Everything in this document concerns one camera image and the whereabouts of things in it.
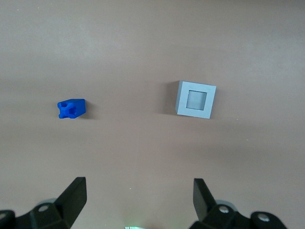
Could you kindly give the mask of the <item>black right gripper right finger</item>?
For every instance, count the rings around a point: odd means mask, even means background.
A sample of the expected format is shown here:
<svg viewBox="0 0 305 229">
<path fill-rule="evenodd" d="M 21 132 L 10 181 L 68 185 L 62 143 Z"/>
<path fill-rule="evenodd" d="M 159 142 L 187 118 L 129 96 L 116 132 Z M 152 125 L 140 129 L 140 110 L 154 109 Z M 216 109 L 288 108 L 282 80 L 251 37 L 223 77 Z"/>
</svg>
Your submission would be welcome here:
<svg viewBox="0 0 305 229">
<path fill-rule="evenodd" d="M 193 205 L 198 220 L 192 229 L 285 229 L 285 224 L 269 212 L 256 211 L 245 217 L 231 202 L 215 200 L 202 178 L 193 181 Z"/>
</svg>

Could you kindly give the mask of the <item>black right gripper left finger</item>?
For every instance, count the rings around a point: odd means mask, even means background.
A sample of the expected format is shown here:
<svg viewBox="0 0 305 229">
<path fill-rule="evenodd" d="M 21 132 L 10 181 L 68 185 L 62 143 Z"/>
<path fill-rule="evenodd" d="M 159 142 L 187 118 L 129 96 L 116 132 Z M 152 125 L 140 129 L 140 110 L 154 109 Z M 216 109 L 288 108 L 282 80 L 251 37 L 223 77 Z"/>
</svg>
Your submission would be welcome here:
<svg viewBox="0 0 305 229">
<path fill-rule="evenodd" d="M 17 217 L 13 210 L 0 211 L 2 229 L 70 229 L 87 202 L 85 177 L 75 178 L 54 201 L 44 201 Z"/>
</svg>

